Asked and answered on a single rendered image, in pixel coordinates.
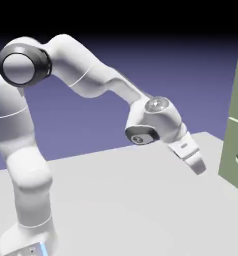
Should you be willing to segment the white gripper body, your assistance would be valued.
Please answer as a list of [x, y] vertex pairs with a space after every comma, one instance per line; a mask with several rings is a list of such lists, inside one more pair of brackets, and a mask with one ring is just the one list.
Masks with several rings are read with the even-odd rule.
[[180, 140], [168, 143], [167, 147], [183, 161], [200, 150], [189, 131]]

